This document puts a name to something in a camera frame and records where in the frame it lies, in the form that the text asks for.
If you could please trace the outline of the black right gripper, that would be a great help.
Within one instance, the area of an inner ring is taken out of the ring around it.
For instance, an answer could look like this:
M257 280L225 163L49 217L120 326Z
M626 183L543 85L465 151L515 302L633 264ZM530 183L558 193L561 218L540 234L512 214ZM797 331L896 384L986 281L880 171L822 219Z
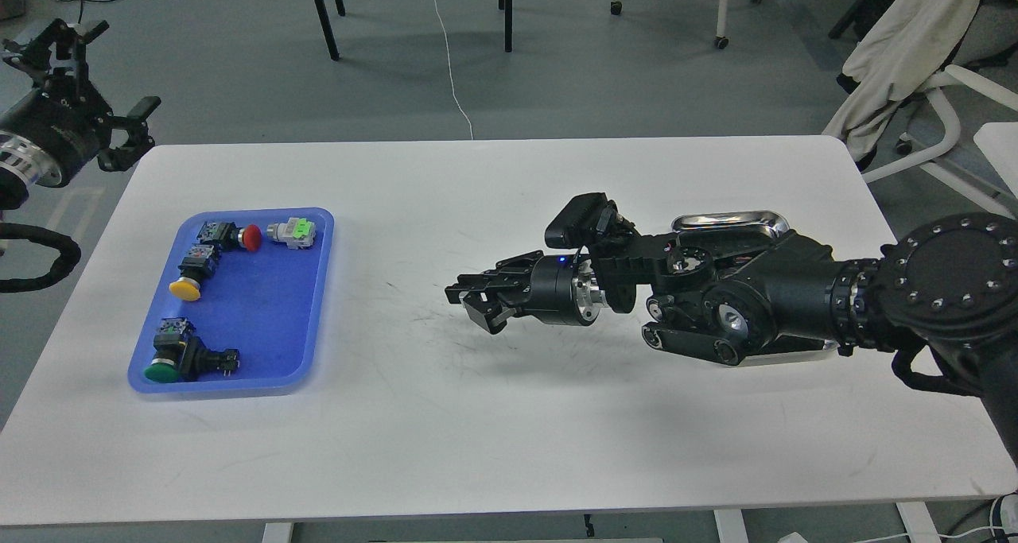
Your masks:
M485 332L498 334L509 319L527 316L546 324L592 325L602 308L631 312L636 287L602 285L589 254L548 256L535 250L459 275L445 297L462 304Z

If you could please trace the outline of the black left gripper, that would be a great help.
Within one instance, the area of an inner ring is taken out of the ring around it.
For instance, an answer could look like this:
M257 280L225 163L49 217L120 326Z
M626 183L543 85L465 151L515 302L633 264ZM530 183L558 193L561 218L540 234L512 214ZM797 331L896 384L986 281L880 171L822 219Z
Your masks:
M2 40L2 62L37 89L2 115L3 191L65 187L95 157L102 171L123 173L155 147L148 118L162 99L145 96L115 116L90 82L87 46L107 29L105 19L69 25L56 18L27 41ZM110 145L113 131L125 133L119 147Z

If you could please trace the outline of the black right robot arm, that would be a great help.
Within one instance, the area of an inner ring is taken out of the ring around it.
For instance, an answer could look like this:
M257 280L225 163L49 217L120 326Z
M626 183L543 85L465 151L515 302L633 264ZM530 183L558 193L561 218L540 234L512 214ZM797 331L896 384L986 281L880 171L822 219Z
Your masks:
M833 343L893 355L912 390L981 401L1016 456L1016 221L974 212L917 227L876 259L838 261L796 231L747 224L641 235L624 220L557 222L540 250L459 275L445 296L486 332L509 319L588 326L630 312L641 285L648 347L735 366Z

